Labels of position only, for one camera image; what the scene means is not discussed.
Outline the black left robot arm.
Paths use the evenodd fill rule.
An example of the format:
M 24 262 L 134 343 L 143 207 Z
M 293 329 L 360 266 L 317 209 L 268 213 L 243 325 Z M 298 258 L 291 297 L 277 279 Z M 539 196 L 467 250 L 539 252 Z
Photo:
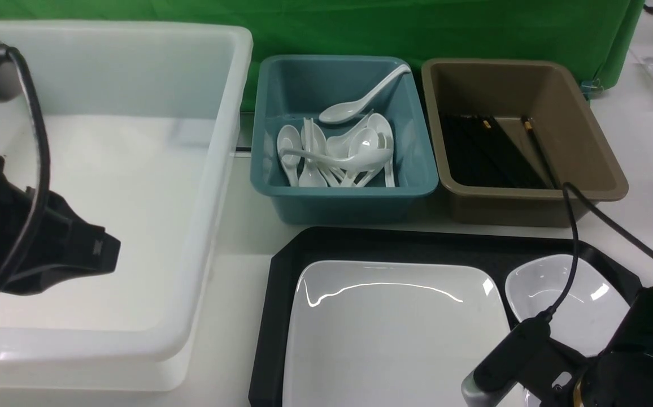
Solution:
M 0 42 L 0 103 L 23 93 L 16 66 Z M 5 175 L 0 155 L 0 266 L 22 229 L 34 198 Z M 50 191 L 45 216 L 24 262 L 4 286 L 4 293 L 30 296 L 68 280 L 113 273 L 121 243 L 102 226 L 83 220 L 63 196 Z

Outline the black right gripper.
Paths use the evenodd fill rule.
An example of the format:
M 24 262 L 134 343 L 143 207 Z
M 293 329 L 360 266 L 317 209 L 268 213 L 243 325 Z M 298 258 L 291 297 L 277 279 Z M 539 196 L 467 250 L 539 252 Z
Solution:
M 519 385 L 542 406 L 653 406 L 653 318 L 626 317 L 590 358 L 550 332 L 548 317 L 521 322 L 464 378 L 464 402 L 497 406 Z

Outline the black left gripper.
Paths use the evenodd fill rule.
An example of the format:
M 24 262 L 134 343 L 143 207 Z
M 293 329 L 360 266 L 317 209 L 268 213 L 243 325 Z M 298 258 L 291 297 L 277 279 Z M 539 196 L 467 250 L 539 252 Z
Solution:
M 9 183 L 0 155 L 0 267 L 29 214 L 34 188 Z M 46 211 L 23 262 L 4 286 L 4 293 L 29 296 L 86 276 L 115 271 L 121 242 L 104 227 L 81 219 L 65 198 L 50 192 Z

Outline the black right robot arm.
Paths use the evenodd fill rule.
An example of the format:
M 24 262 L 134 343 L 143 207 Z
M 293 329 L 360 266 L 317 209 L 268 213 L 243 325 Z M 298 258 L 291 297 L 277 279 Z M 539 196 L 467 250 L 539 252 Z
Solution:
M 653 287 L 639 291 L 594 357 L 551 339 L 554 310 L 518 324 L 464 378 L 468 406 L 496 406 L 516 384 L 543 406 L 653 406 Z

